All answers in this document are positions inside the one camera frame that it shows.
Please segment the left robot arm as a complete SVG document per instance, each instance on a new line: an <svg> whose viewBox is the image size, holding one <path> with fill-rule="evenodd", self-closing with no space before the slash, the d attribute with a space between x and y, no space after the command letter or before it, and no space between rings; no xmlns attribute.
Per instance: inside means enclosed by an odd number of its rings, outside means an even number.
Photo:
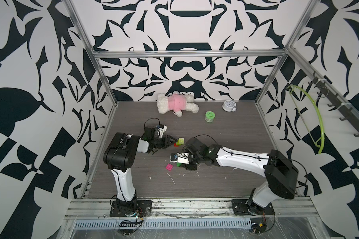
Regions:
<svg viewBox="0 0 359 239"><path fill-rule="evenodd" d="M117 198L112 205L113 208L125 214L137 211L137 193L131 172L136 154L165 149L177 141L177 138L170 135L140 137L122 132L115 133L103 155L103 161L111 170L117 187Z"/></svg>

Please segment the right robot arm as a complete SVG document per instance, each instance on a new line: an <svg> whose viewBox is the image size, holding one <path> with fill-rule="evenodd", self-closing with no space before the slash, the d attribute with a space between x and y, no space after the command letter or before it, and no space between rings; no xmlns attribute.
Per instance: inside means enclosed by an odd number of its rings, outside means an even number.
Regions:
<svg viewBox="0 0 359 239"><path fill-rule="evenodd" d="M246 214L256 214L279 198L295 198L299 170L293 160L280 151L250 153L233 150L220 144L207 146L196 137L191 138L180 153L172 154L171 161L177 161L187 170L196 170L197 165L232 167L258 174L265 182L252 190L245 202Z"/></svg>

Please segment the pink lego brick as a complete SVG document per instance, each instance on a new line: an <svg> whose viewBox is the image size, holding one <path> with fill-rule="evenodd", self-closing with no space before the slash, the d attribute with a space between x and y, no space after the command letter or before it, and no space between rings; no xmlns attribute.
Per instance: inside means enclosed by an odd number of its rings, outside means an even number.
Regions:
<svg viewBox="0 0 359 239"><path fill-rule="evenodd" d="M173 166L172 164L168 163L168 164L166 165L165 169L168 170L168 171L172 171L173 167L174 167L174 166Z"/></svg>

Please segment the white teddy bear pink shirt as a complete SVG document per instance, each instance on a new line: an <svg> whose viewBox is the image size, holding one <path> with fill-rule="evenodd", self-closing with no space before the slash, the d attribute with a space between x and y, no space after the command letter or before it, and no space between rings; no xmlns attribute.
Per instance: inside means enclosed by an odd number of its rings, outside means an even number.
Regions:
<svg viewBox="0 0 359 239"><path fill-rule="evenodd" d="M194 102L193 95L183 95L177 91L173 92L170 96L162 93L158 94L157 108L160 114L172 111L179 118L182 116L183 111L194 114L199 112L199 107Z"/></svg>

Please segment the green lidded jar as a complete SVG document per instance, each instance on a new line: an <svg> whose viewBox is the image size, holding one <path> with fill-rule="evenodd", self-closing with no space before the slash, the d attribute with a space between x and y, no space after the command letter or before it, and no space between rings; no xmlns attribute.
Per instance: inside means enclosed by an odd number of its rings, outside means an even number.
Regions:
<svg viewBox="0 0 359 239"><path fill-rule="evenodd" d="M205 114L205 121L208 123L213 122L215 119L215 113L212 111L207 111Z"/></svg>

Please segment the white alarm clock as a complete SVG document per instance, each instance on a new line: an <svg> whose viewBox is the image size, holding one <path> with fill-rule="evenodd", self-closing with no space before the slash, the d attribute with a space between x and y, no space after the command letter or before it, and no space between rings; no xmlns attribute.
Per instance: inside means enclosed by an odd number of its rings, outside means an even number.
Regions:
<svg viewBox="0 0 359 239"><path fill-rule="evenodd" d="M236 106L236 102L232 100L226 100L223 102L222 109L226 112L235 112Z"/></svg>

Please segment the green toy bow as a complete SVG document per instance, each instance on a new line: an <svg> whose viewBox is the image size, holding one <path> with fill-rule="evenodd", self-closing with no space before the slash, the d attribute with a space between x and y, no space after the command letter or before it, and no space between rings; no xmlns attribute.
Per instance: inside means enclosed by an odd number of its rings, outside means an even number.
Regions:
<svg viewBox="0 0 359 239"><path fill-rule="evenodd" d="M322 154L326 144L325 125L318 106L320 96L313 98L307 90L297 85L289 85L287 92L294 104L297 116L304 125L317 154Z"/></svg>

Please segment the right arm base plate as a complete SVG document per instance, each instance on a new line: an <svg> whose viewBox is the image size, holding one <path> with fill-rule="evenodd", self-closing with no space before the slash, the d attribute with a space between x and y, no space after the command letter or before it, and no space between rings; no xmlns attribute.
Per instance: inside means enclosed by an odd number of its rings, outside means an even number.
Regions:
<svg viewBox="0 0 359 239"><path fill-rule="evenodd" d="M232 199L232 209L236 216L263 216L274 215L274 208L270 203L267 207L262 208L248 199Z"/></svg>

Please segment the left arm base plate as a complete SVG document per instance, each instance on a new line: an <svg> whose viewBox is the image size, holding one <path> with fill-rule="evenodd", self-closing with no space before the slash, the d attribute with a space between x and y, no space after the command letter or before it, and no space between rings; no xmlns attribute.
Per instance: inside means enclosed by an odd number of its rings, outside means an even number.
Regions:
<svg viewBox="0 0 359 239"><path fill-rule="evenodd" d="M137 214L149 216L152 211L153 201L151 200L134 200L130 202L116 199L112 202L110 217L132 217Z"/></svg>

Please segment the black wall hook rack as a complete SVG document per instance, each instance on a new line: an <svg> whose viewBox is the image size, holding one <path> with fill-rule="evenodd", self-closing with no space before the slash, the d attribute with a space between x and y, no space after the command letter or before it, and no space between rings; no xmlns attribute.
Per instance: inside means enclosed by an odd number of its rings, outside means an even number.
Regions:
<svg viewBox="0 0 359 239"><path fill-rule="evenodd" d="M354 137L359 137L359 111L338 90L336 90L327 79L318 78L315 73L313 80L309 83L319 89L319 96L324 96L330 102L329 108L334 108L342 115L341 121L348 121L357 131Z"/></svg>

